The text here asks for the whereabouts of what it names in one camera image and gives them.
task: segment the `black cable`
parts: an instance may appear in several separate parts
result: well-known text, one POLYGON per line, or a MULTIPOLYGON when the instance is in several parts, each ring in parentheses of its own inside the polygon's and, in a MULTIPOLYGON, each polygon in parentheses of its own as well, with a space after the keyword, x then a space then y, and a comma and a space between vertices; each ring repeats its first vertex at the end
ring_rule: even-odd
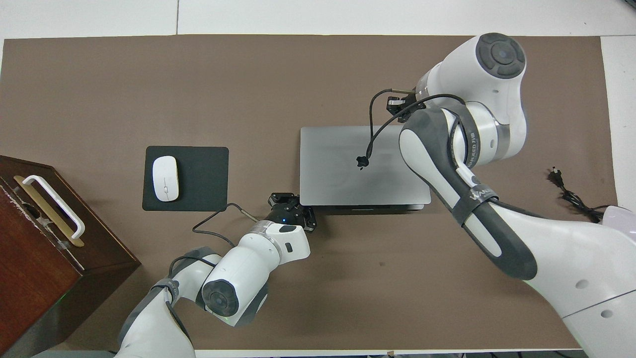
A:
POLYGON ((258 221, 250 213, 248 213, 247 211, 243 210, 243 208, 241 208, 239 205, 237 205, 235 203, 228 203, 223 210, 213 213, 212 215, 208 216, 207 218, 205 218, 203 221, 201 221, 197 225, 194 225, 194 227, 192 227, 192 232, 193 233, 197 233, 197 234, 214 235, 214 236, 216 236, 218 238, 224 239, 228 244, 230 244, 231 247, 236 247, 236 245, 234 245, 234 243, 230 239, 226 238, 225 236, 223 236, 223 235, 221 235, 219 233, 215 233, 213 231, 197 230, 197 228, 199 226, 205 224, 208 220, 210 220, 211 218, 215 217, 218 213, 221 213, 222 211, 225 211, 230 206, 236 207, 241 213, 243 213, 246 217, 249 217, 252 221, 254 221, 254 222, 258 221))
POLYGON ((501 206, 504 209, 512 210, 512 211, 515 211, 515 212, 520 213, 520 214, 528 215, 530 217, 546 218, 546 217, 541 216, 539 214, 533 213, 532 211, 529 211, 529 210, 526 210, 526 209, 521 209, 521 208, 519 208, 517 206, 504 203, 503 201, 495 199, 494 197, 491 197, 488 200, 488 202, 492 203, 492 204, 495 204, 497 206, 501 206))
POLYGON ((565 355, 565 354, 563 354, 563 353, 561 353, 561 352, 559 352, 559 351, 557 351, 557 350, 554 350, 553 352, 554 352, 555 354, 557 354, 557 355, 561 356, 561 357, 564 357, 564 358, 574 358, 574 357, 572 357, 572 356, 565 355))
POLYGON ((411 104, 409 104, 408 106, 406 106, 403 110, 397 112, 393 117, 391 117, 389 120, 387 120, 379 129, 378 131, 371 136, 371 140, 369 141, 369 145, 366 147, 366 155, 364 157, 358 157, 357 161, 358 161, 358 166, 362 166, 365 167, 367 165, 369 165, 369 158, 371 157, 371 153, 373 151, 373 141, 375 141, 375 138, 378 137, 378 135, 380 134, 380 132, 382 132, 382 129, 386 128, 387 125, 391 124, 391 122, 393 122, 395 119, 401 117, 404 113, 406 113, 408 110, 412 109, 413 107, 419 105, 420 103, 424 103, 426 101, 430 101, 432 99, 436 99, 436 98, 452 98, 457 100, 459 103, 461 104, 466 104, 466 102, 464 102, 464 100, 461 97, 455 96, 454 94, 435 94, 433 96, 429 96, 426 98, 422 98, 419 101, 415 101, 411 104))
POLYGON ((578 195, 565 188, 565 184, 563 184, 563 178, 561 177, 561 171, 557 170, 557 168, 555 167, 552 167, 552 170, 548 174, 548 179, 557 187, 561 188, 561 191, 563 191, 561 198, 563 200, 566 200, 568 203, 572 204, 573 207, 592 219, 593 222, 598 223, 603 219, 604 211, 599 211, 598 209, 607 208, 609 205, 601 205, 594 208, 590 208, 589 206, 585 205, 583 200, 581 200, 578 195))
POLYGON ((174 311, 174 308, 167 301, 166 301, 165 305, 168 308, 168 312, 170 312, 170 315, 172 316, 172 319, 174 319, 174 322, 177 324, 177 326, 179 326, 181 332, 183 332, 183 334, 185 334, 186 337, 188 337, 188 341, 190 341, 190 343, 191 343, 192 340, 190 339, 190 335, 188 334, 188 330, 186 329, 186 326, 183 325, 183 322, 181 322, 181 319, 179 319, 179 316, 177 316, 177 313, 174 311))
POLYGON ((412 94, 414 93, 412 90, 394 90, 394 89, 384 89, 381 90, 380 92, 376 93, 375 96, 373 96, 373 98, 371 98, 371 103, 369 104, 369 127, 371 129, 371 136, 370 138, 373 137, 373 102, 375 102, 375 99, 377 97, 380 97, 380 95, 384 94, 384 93, 401 93, 401 94, 412 94))
POLYGON ((450 134, 448 137, 448 144, 447 144, 447 149, 448 149, 448 156, 452 159, 453 161, 453 165, 455 166, 455 169, 457 170, 457 168, 459 168, 459 165, 457 164, 457 159, 455 158, 455 149, 453 147, 453 138, 455 137, 455 130, 457 130, 457 126, 461 125, 461 121, 459 120, 459 116, 455 117, 455 121, 453 122, 453 126, 451 126, 450 128, 450 134))
POLYGON ((200 258, 200 257, 195 257, 195 256, 179 256, 179 257, 177 257, 176 259, 172 260, 172 262, 170 263, 170 268, 168 269, 168 277, 172 278, 172 270, 174 269, 174 264, 175 264, 175 263, 177 263, 177 262, 179 262, 179 261, 181 261, 181 260, 183 260, 183 259, 193 259, 193 260, 201 261, 201 262, 202 262, 202 263, 204 263, 204 264, 210 265, 210 266, 212 266, 213 268, 215 268, 215 267, 216 267, 216 265, 215 265, 215 264, 211 263, 211 262, 210 262, 210 261, 208 261, 208 260, 203 260, 203 259, 202 259, 202 258, 200 258))

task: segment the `grey strap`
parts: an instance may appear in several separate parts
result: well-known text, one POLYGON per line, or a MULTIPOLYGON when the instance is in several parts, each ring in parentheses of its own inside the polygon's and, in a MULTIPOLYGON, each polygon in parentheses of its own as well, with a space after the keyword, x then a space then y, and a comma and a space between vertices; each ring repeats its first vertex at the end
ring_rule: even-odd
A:
POLYGON ((464 164, 470 169, 477 164, 481 152, 481 140, 477 123, 475 123, 475 119, 468 110, 468 107, 463 104, 450 104, 445 106, 444 109, 459 118, 466 143, 466 158, 464 159, 464 164))
POLYGON ((141 300, 140 303, 137 303, 137 306, 132 310, 132 312, 130 312, 130 315, 128 315, 128 318, 126 318, 126 321, 123 323, 123 326, 121 327, 121 331, 120 331, 119 337, 117 338, 117 342, 118 342, 119 345, 121 345, 121 343, 123 342, 124 337, 126 337, 126 334, 128 334, 128 330, 130 329, 132 324, 135 322, 135 320, 137 319, 139 314, 161 292, 163 292, 163 288, 161 288, 161 287, 153 287, 152 289, 150 289, 150 292, 146 295, 146 297, 144 297, 141 300))
POLYGON ((177 297, 179 297, 179 282, 175 280, 171 280, 170 278, 163 278, 159 280, 154 286, 152 286, 151 289, 154 289, 155 287, 168 289, 168 291, 170 291, 170 294, 172 295, 173 302, 175 299, 177 299, 177 297))
POLYGON ((494 190, 488 185, 478 184, 467 190, 462 197, 459 198, 457 204, 452 210, 453 217, 460 224, 464 225, 464 222, 468 219, 468 216, 481 205, 484 201, 488 201, 490 198, 497 196, 494 190))

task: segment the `brown table mat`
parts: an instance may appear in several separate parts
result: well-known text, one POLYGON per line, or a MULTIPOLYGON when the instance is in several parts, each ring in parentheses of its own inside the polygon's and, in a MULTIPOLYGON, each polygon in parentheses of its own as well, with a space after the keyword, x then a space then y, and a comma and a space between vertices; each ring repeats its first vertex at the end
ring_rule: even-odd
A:
MULTIPOLYGON (((69 347, 116 348, 125 317, 173 258, 202 245, 228 248, 190 232, 204 213, 142 210, 147 146, 228 147, 228 200, 263 217, 271 192, 298 192, 301 127, 368 123, 373 94, 413 88, 467 39, 6 40, 0 151, 57 168, 143 263, 69 347)), ((586 203, 616 202, 600 40, 516 39, 528 57, 528 139, 517 156, 475 172, 506 202, 585 220, 558 198, 546 174, 556 165, 586 203)), ((388 118, 382 102, 377 122, 388 118)), ((411 215, 318 221, 312 255, 273 272, 270 296, 251 325, 232 329, 189 301, 177 305, 195 348, 577 347, 550 305, 502 274, 436 198, 411 215)), ((231 210, 210 223, 235 240, 250 226, 231 210)))

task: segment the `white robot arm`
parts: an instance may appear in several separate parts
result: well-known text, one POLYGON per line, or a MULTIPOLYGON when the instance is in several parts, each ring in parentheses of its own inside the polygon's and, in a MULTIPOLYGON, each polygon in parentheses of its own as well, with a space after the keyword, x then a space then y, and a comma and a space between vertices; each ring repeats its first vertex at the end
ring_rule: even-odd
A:
MULTIPOLYGON (((270 204, 269 216, 257 222, 224 257, 202 247, 175 259, 168 276, 128 316, 116 356, 194 357, 188 333, 173 310, 181 298, 233 327, 250 323, 267 298, 269 274, 279 265, 310 254, 305 225, 299 225, 298 219, 310 208, 298 203, 270 204)), ((315 227, 315 221, 307 224, 311 226, 308 231, 315 227)))
POLYGON ((419 81, 416 95, 451 93, 466 105, 435 99, 413 112, 399 137, 402 157, 498 268, 545 297, 590 357, 634 357, 636 242, 615 220, 549 220, 504 204, 469 169, 523 146, 524 71, 521 46, 505 35, 458 47, 419 81))

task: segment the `laptop lid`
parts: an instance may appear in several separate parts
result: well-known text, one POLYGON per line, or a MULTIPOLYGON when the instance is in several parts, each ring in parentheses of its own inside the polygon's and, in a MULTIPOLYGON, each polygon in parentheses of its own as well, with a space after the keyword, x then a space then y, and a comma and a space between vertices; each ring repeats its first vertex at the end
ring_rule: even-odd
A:
POLYGON ((301 128, 301 204, 350 210, 419 210, 429 204, 428 186, 402 160, 401 130, 401 125, 383 129, 373 142, 370 165, 360 170, 356 157, 365 154, 368 126, 301 128))

